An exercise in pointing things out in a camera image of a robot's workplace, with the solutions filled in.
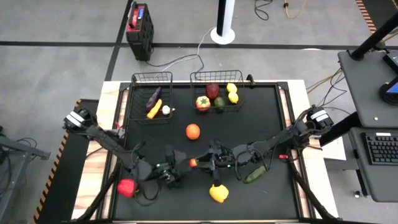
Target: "keyboard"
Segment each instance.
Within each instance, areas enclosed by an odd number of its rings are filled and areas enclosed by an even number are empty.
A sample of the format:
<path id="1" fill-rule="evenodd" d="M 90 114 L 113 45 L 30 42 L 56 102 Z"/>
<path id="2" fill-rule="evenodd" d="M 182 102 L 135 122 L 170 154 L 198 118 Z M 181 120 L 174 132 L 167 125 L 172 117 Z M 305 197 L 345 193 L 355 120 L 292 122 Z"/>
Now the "keyboard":
<path id="1" fill-rule="evenodd" d="M 390 136 L 362 133 L 362 140 L 370 164 L 398 166 L 398 133 L 390 133 Z"/>

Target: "concrete floor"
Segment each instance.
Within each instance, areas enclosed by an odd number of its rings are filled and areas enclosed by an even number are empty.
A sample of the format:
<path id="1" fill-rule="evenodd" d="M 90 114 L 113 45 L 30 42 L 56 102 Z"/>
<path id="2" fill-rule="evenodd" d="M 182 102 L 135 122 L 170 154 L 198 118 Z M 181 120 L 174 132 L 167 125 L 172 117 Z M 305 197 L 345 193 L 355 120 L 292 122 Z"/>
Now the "concrete floor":
<path id="1" fill-rule="evenodd" d="M 216 1 L 147 0 L 155 24 L 157 43 L 199 43 L 215 25 Z M 292 1 L 295 12 L 301 1 Z M 308 0 L 304 13 L 287 19 L 283 0 L 264 9 L 270 20 L 258 19 L 253 0 L 236 1 L 233 29 L 235 44 L 358 45 L 370 34 L 355 0 Z M 115 42 L 126 1 L 107 0 L 3 0 L 0 3 L 0 41 Z M 64 130 L 63 117 L 79 98 L 98 99 L 112 54 L 111 47 L 6 47 L 0 46 L 0 125 L 17 139 L 35 138 L 39 148 L 56 152 Z M 195 49 L 155 49 L 151 63 L 165 63 Z M 201 49 L 205 69 L 241 70 L 255 79 L 303 79 L 307 86 L 335 73 L 337 51 Z M 169 69 L 174 80 L 188 80 L 200 68 L 198 59 Z M 130 80 L 136 72 L 156 68 L 134 60 L 129 48 L 121 48 L 112 80 Z M 345 81 L 338 87 L 348 89 Z M 322 85 L 308 97 L 317 104 L 327 92 Z M 330 99 L 338 94 L 333 91 Z M 354 112 L 349 92 L 329 106 Z M 329 110 L 335 121 L 346 115 Z M 39 202 L 55 153 L 49 161 L 34 161 L 28 182 L 16 202 L 18 220 L 31 220 Z M 354 172 L 329 172 L 340 217 L 345 220 L 395 223 L 398 204 L 356 199 L 359 189 Z"/>

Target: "black wire basket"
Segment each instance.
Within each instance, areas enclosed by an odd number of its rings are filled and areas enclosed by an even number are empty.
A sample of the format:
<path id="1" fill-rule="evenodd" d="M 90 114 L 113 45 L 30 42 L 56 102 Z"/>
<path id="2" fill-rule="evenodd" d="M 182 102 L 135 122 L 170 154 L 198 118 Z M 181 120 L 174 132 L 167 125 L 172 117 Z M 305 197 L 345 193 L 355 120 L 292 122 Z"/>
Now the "black wire basket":
<path id="1" fill-rule="evenodd" d="M 162 106 L 154 116 L 154 118 L 147 118 L 148 111 L 146 104 L 149 98 L 155 93 L 156 89 L 161 87 Z M 150 73 L 135 73 L 131 77 L 131 91 L 129 95 L 129 119 L 139 124 L 167 124 L 173 116 L 173 74 L 171 72 L 150 72 Z M 170 113 L 164 115 L 161 111 L 163 106 L 170 107 Z"/>
<path id="2" fill-rule="evenodd" d="M 210 100 L 211 106 L 207 111 L 239 111 L 245 102 L 244 94 L 244 80 L 242 72 L 239 70 L 230 71 L 213 71 L 213 72 L 193 72 L 190 76 L 191 89 L 192 89 L 192 107 L 200 111 L 196 105 L 196 100 L 200 96 L 206 96 L 207 84 L 215 83 L 218 84 L 220 90 L 218 96 L 224 101 L 224 107 L 219 110 L 215 106 L 214 100 Z M 237 94 L 239 96 L 238 102 L 232 103 L 228 98 L 229 92 L 226 89 L 227 84 L 234 83 L 238 89 Z"/>

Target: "wooden board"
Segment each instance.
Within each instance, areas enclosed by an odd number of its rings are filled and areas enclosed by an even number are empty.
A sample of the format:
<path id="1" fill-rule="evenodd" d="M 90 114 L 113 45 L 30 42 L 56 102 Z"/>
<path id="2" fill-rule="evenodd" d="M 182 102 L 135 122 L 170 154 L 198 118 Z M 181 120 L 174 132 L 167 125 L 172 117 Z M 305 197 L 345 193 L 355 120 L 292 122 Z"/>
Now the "wooden board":
<path id="1" fill-rule="evenodd" d="M 293 113 L 298 116 L 302 111 L 310 107 L 308 101 L 307 92 L 303 80 L 256 80 L 257 82 L 287 82 L 289 85 L 290 99 L 292 102 Z M 104 82 L 101 97 L 99 99 L 97 117 L 98 124 L 104 129 L 112 129 L 114 113 L 116 110 L 116 103 L 119 95 L 119 86 L 121 82 Z M 280 90 L 282 98 L 282 106 L 284 108 L 285 123 L 290 125 L 289 110 L 287 106 L 287 100 L 285 97 L 285 91 Z M 123 102 L 121 105 L 121 111 L 119 116 L 119 125 L 123 125 L 124 112 L 126 107 L 127 94 L 123 95 Z M 320 147 L 319 142 L 315 139 L 310 140 L 312 146 Z M 98 149 L 100 146 L 96 142 L 91 142 L 88 147 L 88 153 Z M 307 171 L 308 181 L 310 188 L 313 193 L 317 196 L 321 204 L 335 217 L 338 217 L 335 200 L 333 198 L 333 192 L 331 191 L 328 174 L 323 160 L 323 154 L 317 149 L 310 147 L 303 151 L 304 163 Z M 86 208 L 94 200 L 97 193 L 100 191 L 101 182 L 105 167 L 106 151 L 100 150 L 96 154 L 90 156 L 83 168 L 83 174 L 80 180 L 80 186 L 75 202 L 75 209 L 72 214 L 73 218 L 78 218 L 84 213 Z M 299 162 L 295 163 L 296 168 L 300 171 Z M 309 217 L 309 211 L 307 206 L 307 198 L 303 190 L 298 187 L 300 200 L 305 217 Z M 103 218 L 108 216 L 109 210 L 109 199 L 110 191 L 108 192 L 104 201 Z M 269 222 L 275 220 L 255 220 L 256 222 Z"/>

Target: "white pedestal base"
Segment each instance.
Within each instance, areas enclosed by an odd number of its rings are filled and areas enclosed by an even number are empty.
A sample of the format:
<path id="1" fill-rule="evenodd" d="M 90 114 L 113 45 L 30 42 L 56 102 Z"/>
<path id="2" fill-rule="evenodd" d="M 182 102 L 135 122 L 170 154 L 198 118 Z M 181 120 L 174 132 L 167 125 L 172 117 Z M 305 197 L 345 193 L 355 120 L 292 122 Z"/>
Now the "white pedestal base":
<path id="1" fill-rule="evenodd" d="M 217 27 L 211 31 L 211 39 L 217 44 L 230 44 L 235 39 L 235 32 L 232 29 L 224 32 L 224 36 L 220 36 L 217 34 Z"/>

